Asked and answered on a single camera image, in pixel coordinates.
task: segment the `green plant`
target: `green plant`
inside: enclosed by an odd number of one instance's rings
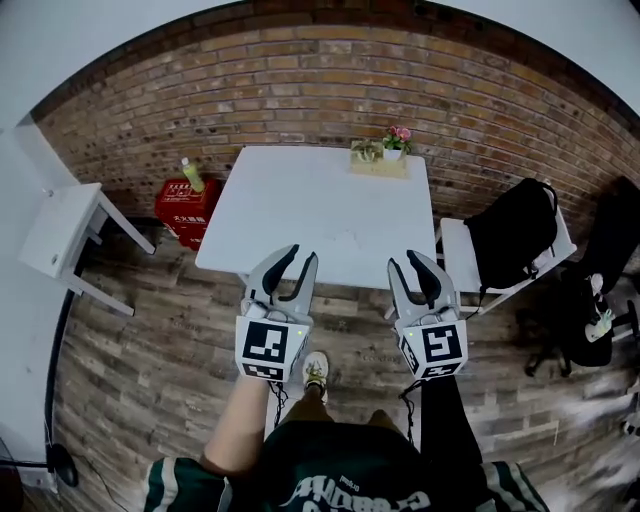
[[[385,149],[401,149],[405,153],[411,151],[411,130],[404,126],[392,126],[382,139]]]

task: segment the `black strap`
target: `black strap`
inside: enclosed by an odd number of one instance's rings
[[[287,400],[289,400],[289,395],[284,390],[284,386],[282,382],[269,381],[269,388],[271,392],[276,396],[276,400],[278,401],[278,405],[276,406],[276,415],[273,418],[273,428],[276,428],[280,423],[280,416],[282,415],[282,409],[284,408],[284,404]]]
[[[487,294],[487,287],[483,285],[480,287],[480,302],[478,302],[478,309],[476,309],[467,318],[465,318],[465,320],[469,320],[470,318],[473,318],[478,313],[480,313],[480,308],[482,307],[482,301],[484,300],[484,297],[486,294]]]
[[[558,213],[558,194],[556,194],[556,191],[553,190],[551,185],[547,185],[543,181],[539,181],[538,183],[551,192],[551,195],[553,196],[553,215],[555,216],[555,214]]]
[[[533,266],[533,262],[527,265],[526,274],[532,281],[538,277],[538,269]]]
[[[398,395],[398,398],[402,400],[404,404],[407,406],[407,425],[408,425],[407,438],[409,439],[409,442],[414,446],[415,444],[413,442],[413,434],[411,432],[411,428],[413,427],[413,411],[416,408],[416,404],[413,403],[413,400],[410,400],[409,398],[407,398],[407,395],[411,393],[414,389],[417,389],[420,386],[422,386],[424,382],[425,381],[423,380],[416,380],[413,382],[413,384],[411,384],[411,386],[409,386],[407,389],[405,389],[402,393]]]

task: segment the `brick wall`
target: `brick wall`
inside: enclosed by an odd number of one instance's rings
[[[102,182],[132,216],[153,215],[183,156],[224,180],[243,145],[347,147],[401,124],[427,161],[437,216],[466,217],[523,177],[548,178],[580,241],[615,177],[640,183],[637,117],[522,35],[418,12],[373,0],[213,10],[112,51],[34,117],[80,181]]]

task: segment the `red box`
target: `red box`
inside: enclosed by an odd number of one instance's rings
[[[167,180],[156,199],[156,216],[180,236],[182,228],[206,229],[220,198],[216,180],[205,181],[205,189],[195,192],[186,179]]]
[[[200,244],[202,243],[206,230],[206,227],[187,227],[179,229],[176,231],[176,234],[178,235],[180,245],[197,251],[200,249]]]

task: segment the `plastic bottle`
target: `plastic bottle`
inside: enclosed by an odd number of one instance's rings
[[[198,175],[198,169],[195,164],[189,163],[188,158],[182,159],[182,172],[189,180],[191,188],[198,194],[204,190],[204,181]]]

